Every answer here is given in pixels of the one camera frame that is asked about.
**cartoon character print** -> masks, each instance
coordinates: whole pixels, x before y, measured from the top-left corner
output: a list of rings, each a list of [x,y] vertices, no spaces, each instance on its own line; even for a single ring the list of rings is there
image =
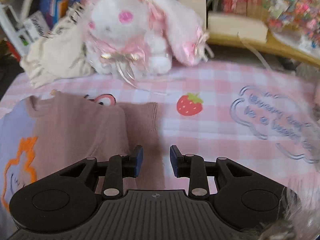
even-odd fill
[[[33,147],[37,137],[21,138],[15,159],[10,159],[4,169],[2,205],[9,212],[9,202],[14,193],[37,180],[35,169],[30,166],[35,158]]]
[[[92,101],[94,103],[97,103],[101,106],[114,106],[116,104],[116,99],[111,94],[102,94],[100,96],[97,96],[95,99],[89,99],[89,101]]]

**silver screw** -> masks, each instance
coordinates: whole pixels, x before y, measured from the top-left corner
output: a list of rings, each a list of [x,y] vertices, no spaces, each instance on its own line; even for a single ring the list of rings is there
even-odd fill
[[[117,190],[116,188],[107,188],[103,191],[103,193],[106,196],[116,196],[120,193],[120,191]]]
[[[201,187],[197,187],[194,188],[193,190],[191,190],[191,193],[195,196],[204,196],[205,194],[207,194],[207,190]]]

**plush bunny ear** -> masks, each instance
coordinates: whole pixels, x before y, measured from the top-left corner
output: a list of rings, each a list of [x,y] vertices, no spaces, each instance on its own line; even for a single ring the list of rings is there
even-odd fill
[[[177,0],[151,1],[165,13],[165,34],[176,59],[189,66],[198,64],[205,47],[202,19]]]

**green strawberry leaf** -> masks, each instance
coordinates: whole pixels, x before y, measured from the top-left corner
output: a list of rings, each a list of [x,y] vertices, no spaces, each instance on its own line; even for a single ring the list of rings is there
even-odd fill
[[[187,93],[188,100],[192,101],[194,104],[200,103],[203,104],[203,100],[198,97],[199,93],[197,94],[192,94],[192,93]]]

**orange outline print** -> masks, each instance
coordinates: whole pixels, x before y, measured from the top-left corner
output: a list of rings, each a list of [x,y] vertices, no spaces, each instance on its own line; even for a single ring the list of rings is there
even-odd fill
[[[9,212],[9,203],[7,203],[4,199],[4,195],[7,189],[7,171],[12,165],[18,165],[20,162],[20,157],[23,152],[26,153],[27,160],[25,164],[23,165],[24,171],[28,172],[30,174],[30,183],[33,183],[37,180],[36,170],[30,166],[33,159],[35,158],[35,152],[33,150],[33,147],[37,141],[38,137],[28,137],[26,139],[21,138],[18,151],[17,151],[17,157],[15,159],[10,159],[4,169],[4,187],[3,192],[1,196],[1,202],[3,206],[6,208],[6,210]]]

